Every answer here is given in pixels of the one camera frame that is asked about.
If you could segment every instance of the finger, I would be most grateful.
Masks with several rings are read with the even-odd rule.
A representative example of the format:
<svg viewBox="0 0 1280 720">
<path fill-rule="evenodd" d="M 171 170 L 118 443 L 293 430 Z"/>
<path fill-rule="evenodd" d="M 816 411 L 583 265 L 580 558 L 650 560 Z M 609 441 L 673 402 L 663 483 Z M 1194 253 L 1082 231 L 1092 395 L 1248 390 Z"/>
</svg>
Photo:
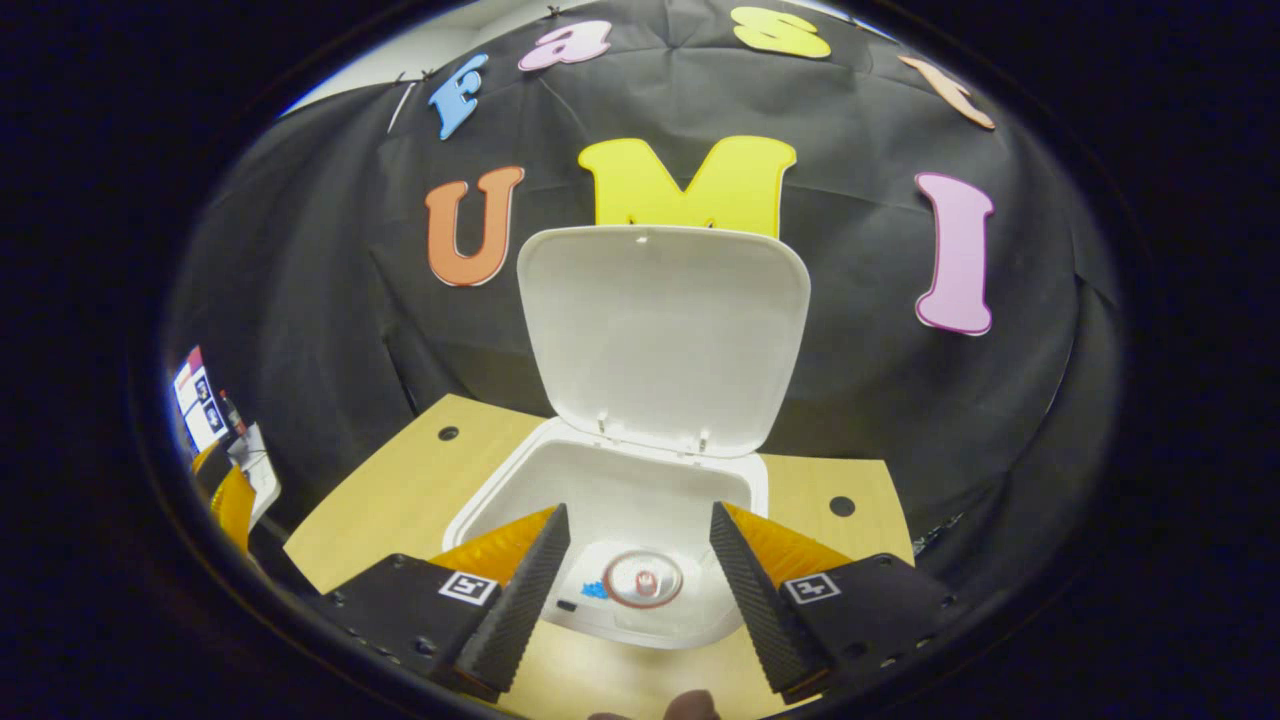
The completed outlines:
<svg viewBox="0 0 1280 720">
<path fill-rule="evenodd" d="M 671 701 L 662 720 L 719 720 L 719 714 L 716 712 L 716 701 L 712 700 L 712 693 L 689 691 Z"/>
</svg>

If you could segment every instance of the blue object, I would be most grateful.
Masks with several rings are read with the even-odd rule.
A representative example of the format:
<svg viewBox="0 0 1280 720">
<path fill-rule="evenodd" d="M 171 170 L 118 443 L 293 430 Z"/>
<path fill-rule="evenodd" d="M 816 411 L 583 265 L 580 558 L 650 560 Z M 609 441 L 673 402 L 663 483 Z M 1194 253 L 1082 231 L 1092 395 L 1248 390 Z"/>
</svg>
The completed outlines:
<svg viewBox="0 0 1280 720">
<path fill-rule="evenodd" d="M 609 593 L 604 592 L 604 583 L 582 583 L 582 594 L 586 597 L 598 597 L 600 600 L 608 600 Z"/>
<path fill-rule="evenodd" d="M 444 85 L 438 87 L 428 100 L 440 113 L 440 140 L 448 138 L 453 131 L 458 129 L 462 120 L 467 119 L 476 109 L 474 97 L 467 94 L 480 90 L 480 73 L 476 68 L 484 65 L 489 55 L 480 53 L 458 68 L 458 72 L 449 76 Z"/>
</svg>

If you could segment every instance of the pink letter i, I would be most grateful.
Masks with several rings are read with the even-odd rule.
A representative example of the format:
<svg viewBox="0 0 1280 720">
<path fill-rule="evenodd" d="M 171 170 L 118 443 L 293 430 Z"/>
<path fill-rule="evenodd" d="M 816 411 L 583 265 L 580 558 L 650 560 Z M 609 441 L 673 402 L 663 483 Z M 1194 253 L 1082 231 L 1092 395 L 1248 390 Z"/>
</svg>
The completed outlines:
<svg viewBox="0 0 1280 720">
<path fill-rule="evenodd" d="M 987 284 L 987 215 L 995 206 L 980 190 L 937 173 L 915 176 L 933 202 L 937 243 L 933 287 L 915 304 L 915 316 L 933 328 L 979 336 L 991 329 L 983 302 Z"/>
</svg>

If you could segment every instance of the can lid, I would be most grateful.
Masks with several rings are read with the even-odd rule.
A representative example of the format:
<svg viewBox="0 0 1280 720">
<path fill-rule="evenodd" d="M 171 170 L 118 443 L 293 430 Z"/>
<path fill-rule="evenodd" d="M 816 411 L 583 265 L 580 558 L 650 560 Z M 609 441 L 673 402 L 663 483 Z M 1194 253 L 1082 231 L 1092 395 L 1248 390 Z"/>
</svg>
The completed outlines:
<svg viewBox="0 0 1280 720">
<path fill-rule="evenodd" d="M 680 594 L 684 582 L 675 561 L 648 550 L 623 552 L 604 569 L 604 591 L 627 607 L 667 605 Z"/>
</svg>

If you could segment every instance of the foam letter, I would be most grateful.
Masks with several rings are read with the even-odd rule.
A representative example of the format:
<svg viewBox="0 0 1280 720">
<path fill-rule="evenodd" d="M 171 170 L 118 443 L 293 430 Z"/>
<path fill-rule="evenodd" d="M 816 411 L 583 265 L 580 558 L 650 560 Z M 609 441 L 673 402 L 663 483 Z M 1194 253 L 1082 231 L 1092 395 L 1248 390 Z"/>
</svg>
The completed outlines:
<svg viewBox="0 0 1280 720">
<path fill-rule="evenodd" d="M 937 241 L 933 287 L 915 304 L 915 316 L 932 328 L 979 336 L 991 329 L 983 302 L 987 284 L 987 215 L 991 199 L 977 187 L 937 173 L 915 176 L 933 202 Z"/>
<path fill-rule="evenodd" d="M 986 113 L 974 108 L 973 102 L 969 102 L 969 99 L 965 97 L 965 95 L 969 95 L 969 91 L 960 83 L 942 74 L 942 70 L 934 68 L 924 60 L 916 60 L 915 58 L 906 58 L 902 55 L 899 55 L 897 59 L 920 70 L 920 74 L 924 76 L 924 79 L 929 81 L 933 90 L 937 91 L 937 94 L 941 95 L 948 105 L 955 108 L 957 113 L 987 129 L 996 129 L 996 123 L 992 122 Z"/>
<path fill-rule="evenodd" d="M 458 201 L 467 183 L 442 184 L 426 193 L 426 260 L 444 284 L 471 287 L 489 282 L 507 261 L 511 228 L 511 193 L 525 179 L 524 168 L 498 168 L 480 176 L 484 192 L 484 240 L 480 250 L 463 258 L 458 252 Z"/>
<path fill-rule="evenodd" d="M 453 135 L 462 120 L 467 119 L 476 109 L 476 101 L 467 97 L 467 94 L 475 94 L 480 90 L 480 73 L 476 72 L 476 68 L 488 60 L 489 56 L 484 53 L 471 58 L 431 94 L 428 102 L 435 105 L 440 113 L 440 140 Z"/>
<path fill-rule="evenodd" d="M 534 47 L 520 59 L 520 69 L 540 70 L 556 63 L 581 63 L 598 58 L 609 49 L 604 41 L 613 26 L 607 20 L 586 20 L 553 29 L 538 38 Z"/>
<path fill-rule="evenodd" d="M 733 8 L 728 15 L 742 23 L 733 26 L 733 35 L 756 50 L 801 58 L 831 55 L 831 45 L 818 37 L 818 28 L 804 18 L 764 8 Z"/>
<path fill-rule="evenodd" d="M 649 143 L 596 142 L 577 163 L 595 176 L 595 224 L 717 227 L 778 237 L 782 173 L 796 161 L 786 142 L 726 137 L 681 192 Z"/>
</svg>

